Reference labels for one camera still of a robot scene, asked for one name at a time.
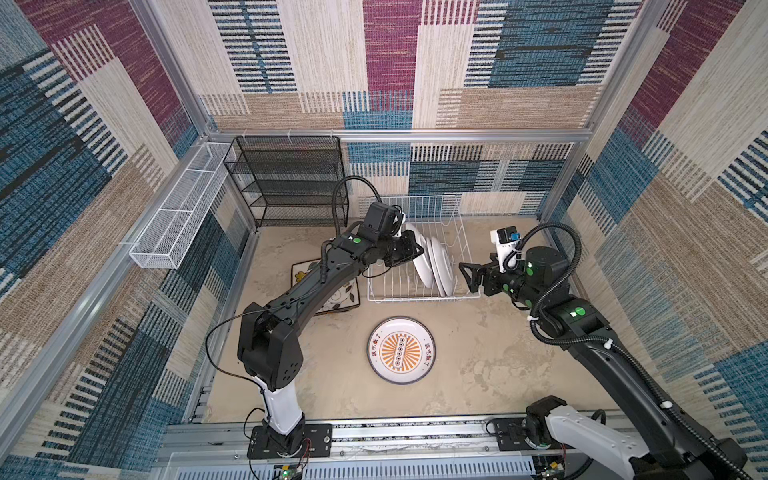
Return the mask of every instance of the black metal shelving unit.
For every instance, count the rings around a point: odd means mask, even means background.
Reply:
[[[246,136],[230,148],[236,160],[224,165],[260,227],[333,225],[331,194],[345,176],[339,138]],[[346,226],[346,185],[336,213]]]

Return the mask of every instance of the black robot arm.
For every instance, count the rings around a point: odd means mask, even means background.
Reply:
[[[502,230],[517,232],[514,227]],[[459,269],[472,292],[483,285],[487,296],[504,293],[520,310],[535,310],[528,317],[534,336],[569,352],[611,395],[648,448],[649,456],[635,459],[632,465],[635,478],[749,478],[740,470],[746,463],[741,447],[732,439],[715,439],[689,417],[624,348],[605,317],[587,300],[570,294],[564,281],[572,271],[568,259],[553,248],[533,247],[522,260],[522,248],[505,256],[504,265],[515,261],[504,273],[495,253],[490,263],[460,263]],[[545,429],[546,422],[537,420],[529,423]],[[549,436],[548,432],[530,434]]]
[[[243,312],[237,346],[246,372],[272,392],[291,383],[303,364],[299,335],[342,285],[379,260],[391,267],[424,253],[412,231],[398,234],[402,220],[397,207],[373,202],[365,220],[323,243],[320,264],[300,282],[264,307],[251,303]]]

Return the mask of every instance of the wall-mounted basket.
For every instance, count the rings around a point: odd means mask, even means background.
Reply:
[[[234,158],[234,152],[229,144],[200,147],[131,248],[131,258],[138,266],[179,268],[227,178],[223,161],[230,157]]]

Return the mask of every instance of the white wire dish rack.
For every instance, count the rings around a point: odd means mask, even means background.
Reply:
[[[450,258],[450,268],[454,276],[452,295],[441,296],[436,282],[428,288],[419,278],[413,262],[395,267],[389,272],[383,262],[368,268],[368,300],[371,302],[414,302],[439,300],[466,300],[479,298],[480,292],[472,293],[467,288],[464,277],[458,271],[459,262],[472,262],[469,253],[467,235],[459,213],[461,195],[421,195],[402,197],[383,197],[382,202],[399,205],[406,214],[406,223],[416,226],[426,237],[435,237],[443,245]],[[368,211],[374,197],[360,199],[360,212]]]

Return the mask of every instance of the red wire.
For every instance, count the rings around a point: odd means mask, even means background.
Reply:
[[[306,456],[306,463],[304,464],[304,468],[306,468],[306,466],[310,464],[310,450],[311,449],[312,449],[312,439],[307,438],[306,439],[306,451],[304,452],[304,455],[301,455],[301,458],[299,459],[299,466],[301,466],[301,461],[304,460],[305,456]]]

